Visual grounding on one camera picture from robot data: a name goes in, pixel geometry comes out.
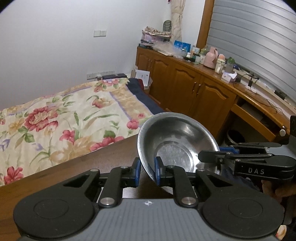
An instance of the white paper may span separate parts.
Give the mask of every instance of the white paper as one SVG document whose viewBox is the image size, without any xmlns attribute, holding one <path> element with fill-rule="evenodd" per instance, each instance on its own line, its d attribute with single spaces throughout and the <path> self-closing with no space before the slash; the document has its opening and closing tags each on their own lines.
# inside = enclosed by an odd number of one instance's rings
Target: white paper
<svg viewBox="0 0 296 241">
<path fill-rule="evenodd" d="M 234 72 L 234 74 L 230 74 L 230 73 L 229 73 L 229 76 L 230 76 L 232 79 L 234 79 L 234 78 L 237 76 L 237 73 L 236 73 L 236 72 Z"/>
<path fill-rule="evenodd" d="M 149 84 L 149 71 L 144 70 L 136 70 L 136 79 L 141 79 L 143 81 L 144 86 L 148 86 Z"/>
</svg>

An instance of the wooden desk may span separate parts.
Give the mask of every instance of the wooden desk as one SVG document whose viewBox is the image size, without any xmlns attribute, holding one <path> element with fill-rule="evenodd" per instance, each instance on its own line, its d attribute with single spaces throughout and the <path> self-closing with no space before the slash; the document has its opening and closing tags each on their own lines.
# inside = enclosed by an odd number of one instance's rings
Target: wooden desk
<svg viewBox="0 0 296 241">
<path fill-rule="evenodd" d="M 0 187 L 0 240 L 16 241 L 20 237 L 12 218 L 12 212 L 15 205 L 22 198 L 91 168 L 98 168 L 101 173 L 106 173 L 110 172 L 114 167 L 130 166 L 134 158 L 138 156 L 137 137 L 137 135 L 132 136 L 90 154 Z M 125 198 L 143 199 L 172 197 L 171 194 L 157 187 L 143 168 L 141 169 L 139 187 L 125 188 L 123 196 Z"/>
</svg>

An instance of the trash bin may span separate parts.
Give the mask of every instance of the trash bin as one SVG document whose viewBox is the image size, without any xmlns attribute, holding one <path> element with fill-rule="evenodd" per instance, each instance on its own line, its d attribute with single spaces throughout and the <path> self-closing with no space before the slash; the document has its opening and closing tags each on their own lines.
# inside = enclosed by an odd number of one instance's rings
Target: trash bin
<svg viewBox="0 0 296 241">
<path fill-rule="evenodd" d="M 244 143 L 246 142 L 243 135 L 236 130 L 228 130 L 226 133 L 225 143 L 226 145 L 237 145 L 238 143 Z"/>
</svg>

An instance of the glass jar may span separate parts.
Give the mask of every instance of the glass jar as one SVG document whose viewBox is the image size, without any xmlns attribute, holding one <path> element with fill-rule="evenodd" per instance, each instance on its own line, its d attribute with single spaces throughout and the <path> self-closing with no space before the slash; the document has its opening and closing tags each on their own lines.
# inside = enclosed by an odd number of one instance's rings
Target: glass jar
<svg viewBox="0 0 296 241">
<path fill-rule="evenodd" d="M 205 56 L 209 52 L 207 47 L 204 47 L 200 50 L 200 63 L 203 64 L 205 62 Z"/>
<path fill-rule="evenodd" d="M 234 64 L 235 64 L 235 60 L 232 57 L 229 57 L 227 59 L 227 64 L 226 64 L 225 72 L 226 73 L 232 73 Z"/>
<path fill-rule="evenodd" d="M 195 54 L 196 55 L 196 58 L 195 58 L 195 64 L 199 64 L 200 63 L 200 59 L 201 59 L 201 57 L 200 57 L 200 55 L 199 54 Z"/>
</svg>

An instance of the round black pad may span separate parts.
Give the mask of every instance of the round black pad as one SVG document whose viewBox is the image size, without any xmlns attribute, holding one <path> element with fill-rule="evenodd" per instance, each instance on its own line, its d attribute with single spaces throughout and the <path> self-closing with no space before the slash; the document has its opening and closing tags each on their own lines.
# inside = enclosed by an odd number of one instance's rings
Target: round black pad
<svg viewBox="0 0 296 241">
<path fill-rule="evenodd" d="M 239 218 L 254 218 L 259 216 L 263 211 L 260 203 L 246 198 L 238 198 L 230 201 L 228 209 L 233 215 Z"/>
<path fill-rule="evenodd" d="M 69 205 L 64 200 L 47 199 L 42 200 L 34 207 L 34 212 L 41 218 L 55 219 L 64 215 Z"/>
<path fill-rule="evenodd" d="M 276 200 L 243 187 L 219 189 L 206 200 L 202 212 L 214 229 L 241 239 L 274 234 L 284 218 Z"/>
<path fill-rule="evenodd" d="M 21 200 L 13 212 L 20 232 L 38 239 L 62 238 L 87 226 L 94 215 L 91 201 L 74 195 L 51 198 L 31 195 Z"/>
</svg>

